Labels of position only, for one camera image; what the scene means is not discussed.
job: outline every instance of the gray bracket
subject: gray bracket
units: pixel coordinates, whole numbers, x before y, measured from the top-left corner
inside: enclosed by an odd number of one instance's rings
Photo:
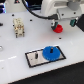
[[[59,8],[57,12],[58,12],[60,19],[80,17],[82,15],[81,7],[79,7],[77,11],[73,11],[69,7]]]

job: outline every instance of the red button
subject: red button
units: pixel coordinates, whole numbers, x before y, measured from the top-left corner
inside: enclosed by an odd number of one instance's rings
[[[63,28],[62,28],[61,25],[58,24],[57,27],[56,27],[56,29],[53,30],[53,31],[56,32],[56,33],[61,33],[63,31]]]

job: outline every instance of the black rectangle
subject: black rectangle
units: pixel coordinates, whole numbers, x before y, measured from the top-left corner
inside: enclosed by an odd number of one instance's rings
[[[56,47],[60,50],[60,52],[61,52],[61,54],[62,54],[62,56],[63,56],[63,58],[60,58],[60,59],[58,59],[58,60],[56,60],[56,61],[60,61],[60,60],[66,59],[66,57],[65,57],[65,55],[63,54],[63,52],[61,51],[60,47],[59,47],[59,46],[56,46]],[[37,65],[31,66],[31,64],[30,64],[30,62],[29,62],[29,59],[28,59],[28,57],[27,57],[27,54],[33,53],[33,52],[36,52],[36,51],[32,51],[32,52],[25,53],[26,59],[27,59],[27,62],[28,62],[28,65],[29,65],[30,68],[33,68],[33,67],[36,67],[36,66],[41,66],[41,65],[48,64],[48,63],[51,63],[51,62],[56,62],[56,61],[50,61],[50,62],[45,62],[45,63],[41,63],[41,64],[37,64]]]

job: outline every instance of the black object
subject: black object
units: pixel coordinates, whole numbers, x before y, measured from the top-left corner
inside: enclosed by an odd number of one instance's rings
[[[0,3],[4,3],[6,0],[0,0]]]
[[[84,14],[78,20],[77,26],[84,32]]]
[[[0,23],[0,26],[3,26],[3,23]]]
[[[38,59],[38,53],[37,52],[35,53],[35,59]]]
[[[53,53],[53,48],[51,48],[50,53]]]
[[[14,14],[12,14],[12,16],[15,16]]]

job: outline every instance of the connector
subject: connector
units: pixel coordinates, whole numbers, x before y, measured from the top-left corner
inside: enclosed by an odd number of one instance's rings
[[[22,19],[21,18],[14,19],[13,23],[14,23],[16,38],[18,36],[24,36],[24,24],[22,22]]]

